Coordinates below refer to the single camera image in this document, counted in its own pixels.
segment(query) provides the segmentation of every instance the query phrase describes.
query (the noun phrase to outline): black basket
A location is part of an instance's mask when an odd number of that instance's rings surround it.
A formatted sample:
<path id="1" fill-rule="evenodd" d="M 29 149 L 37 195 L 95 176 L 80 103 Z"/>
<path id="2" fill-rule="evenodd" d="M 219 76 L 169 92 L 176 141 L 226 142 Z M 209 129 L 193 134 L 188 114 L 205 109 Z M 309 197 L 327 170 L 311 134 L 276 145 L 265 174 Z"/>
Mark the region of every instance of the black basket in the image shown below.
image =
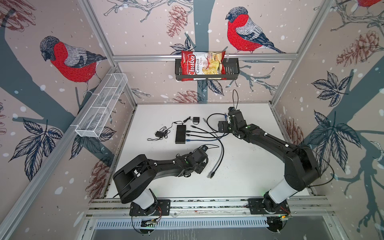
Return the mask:
<path id="1" fill-rule="evenodd" d="M 181 70 L 181 59 L 176 59 L 175 65 L 175 75 L 176 80 L 181 81 L 183 78 L 226 78 L 224 80 L 236 80 L 240 73 L 239 68 L 239 59 L 238 58 L 229 58 L 228 61 L 226 58 L 223 59 L 223 66 L 226 74 L 211 74 L 211 75 L 182 75 Z"/>

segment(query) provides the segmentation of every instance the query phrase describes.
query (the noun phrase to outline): white tabletop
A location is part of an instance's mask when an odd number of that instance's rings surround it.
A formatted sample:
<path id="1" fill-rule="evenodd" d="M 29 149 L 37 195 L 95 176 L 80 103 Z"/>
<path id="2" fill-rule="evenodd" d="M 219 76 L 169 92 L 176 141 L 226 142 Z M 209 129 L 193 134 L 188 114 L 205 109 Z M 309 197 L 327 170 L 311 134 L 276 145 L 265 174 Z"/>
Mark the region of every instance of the white tabletop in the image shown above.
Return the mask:
<path id="1" fill-rule="evenodd" d="M 161 127 L 170 127 L 174 121 L 182 121 L 187 117 L 200 117 L 196 125 L 210 131 L 203 118 L 212 113 L 227 113 L 233 104 L 162 104 L 139 105 L 134 115 L 131 128 L 125 141 L 116 170 L 123 167 L 139 154 L 145 154 L 148 159 L 170 160 L 176 154 L 187 154 L 195 148 L 207 143 L 220 146 L 218 141 L 186 142 L 175 144 L 176 124 L 170 129 L 167 139 L 147 141 L 155 138 L 155 132 Z M 248 103 L 239 104 L 244 119 L 248 124 L 255 124 L 280 139 L 283 135 L 276 123 L 268 104 Z M 209 124 L 217 129 L 218 121 L 224 121 L 223 115 L 214 115 Z M 199 131 L 186 123 L 187 130 Z M 218 161 L 220 148 L 207 150 L 209 163 L 201 174 L 193 172 L 188 178 L 163 177 L 153 180 L 148 188 L 157 197 L 252 197 L 263 196 L 284 177 L 284 164 L 273 154 L 263 148 L 237 139 L 233 135 L 223 137 L 224 158 L 212 179 L 207 178 L 209 172 Z M 117 194 L 114 182 L 111 182 L 107 198 Z M 309 195 L 307 189 L 296 195 Z"/>

